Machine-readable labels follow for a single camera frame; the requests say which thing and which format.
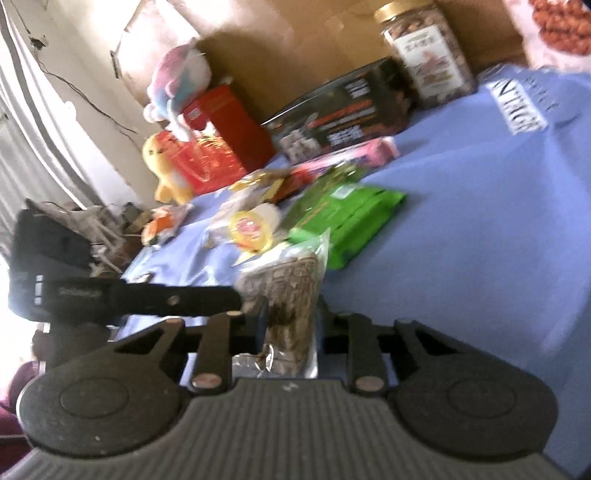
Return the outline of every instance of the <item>white wall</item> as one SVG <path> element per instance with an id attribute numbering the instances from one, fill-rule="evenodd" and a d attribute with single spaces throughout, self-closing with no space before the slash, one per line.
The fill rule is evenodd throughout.
<path id="1" fill-rule="evenodd" d="M 138 132 L 138 135 L 127 132 L 134 139 L 133 142 L 130 141 L 117 130 L 110 119 L 96 112 L 65 83 L 54 77 L 48 77 L 62 100 L 70 100 L 74 104 L 78 123 L 98 149 L 142 202 L 146 206 L 153 206 L 157 179 L 144 165 L 141 158 L 141 145 L 149 135 L 157 131 L 157 127 L 144 121 L 141 106 L 127 92 L 124 84 L 115 78 L 109 55 L 109 50 L 115 49 L 118 35 L 135 10 L 136 2 L 137 0 L 116 2 L 61 0 L 60 3 L 69 7 L 68 17 L 62 13 L 60 5 L 53 0 L 50 0 L 47 10 L 43 8 L 40 0 L 14 0 L 31 35 L 33 37 L 45 35 L 49 41 L 49 46 L 39 55 L 39 60 L 47 70 L 76 85 L 101 110 L 122 125 Z M 106 14 L 107 8 L 111 9 L 110 16 Z M 91 23 L 95 25 L 96 31 L 92 30 L 92 33 L 96 33 L 97 39 L 105 38 L 104 41 L 95 42 L 90 31 L 84 38 L 80 35 L 80 32 L 86 28 L 85 22 L 89 22 L 87 15 L 95 19 Z M 23 37 L 27 39 L 28 34 L 18 17 L 14 14 L 12 17 Z M 78 21 L 71 21 L 69 18 L 77 18 Z"/>

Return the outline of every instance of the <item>pink box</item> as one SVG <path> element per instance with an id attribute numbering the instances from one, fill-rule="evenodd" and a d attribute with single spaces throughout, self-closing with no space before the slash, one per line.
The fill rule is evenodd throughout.
<path id="1" fill-rule="evenodd" d="M 361 167 L 379 168 L 398 158 L 400 152 L 391 137 L 380 137 L 342 150 L 308 160 L 295 166 L 292 173 L 320 177 L 330 167 L 352 163 Z"/>

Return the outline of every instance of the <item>yellow plush toy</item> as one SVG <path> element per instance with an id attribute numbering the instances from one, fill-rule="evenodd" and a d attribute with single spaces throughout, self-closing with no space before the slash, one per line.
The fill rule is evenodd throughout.
<path id="1" fill-rule="evenodd" d="M 142 149 L 145 164 L 160 181 L 154 198 L 162 203 L 174 199 L 178 205 L 184 205 L 195 197 L 193 189 L 166 158 L 160 137 L 161 134 L 152 135 Z"/>

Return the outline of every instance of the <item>glass jar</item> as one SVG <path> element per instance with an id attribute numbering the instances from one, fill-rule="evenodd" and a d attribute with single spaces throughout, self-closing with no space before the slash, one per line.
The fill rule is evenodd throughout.
<path id="1" fill-rule="evenodd" d="M 398 0 L 374 17 L 392 56 L 406 67 L 424 108 L 476 91 L 477 83 L 443 13 L 430 0 Z"/>

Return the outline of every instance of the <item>green snack bag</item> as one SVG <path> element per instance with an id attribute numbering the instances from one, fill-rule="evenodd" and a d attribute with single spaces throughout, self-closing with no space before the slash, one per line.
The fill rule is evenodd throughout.
<path id="1" fill-rule="evenodd" d="M 306 188 L 304 194 L 295 201 L 289 212 L 279 225 L 279 230 L 289 232 L 290 229 L 304 218 L 306 213 L 318 204 L 320 199 L 343 183 L 357 182 L 365 177 L 367 169 L 351 164 L 340 164 L 332 167 Z"/>
<path id="2" fill-rule="evenodd" d="M 300 243 L 330 228 L 328 267 L 343 268 L 392 218 L 405 197 L 402 192 L 357 183 L 334 187 L 290 230 L 289 240 Z"/>

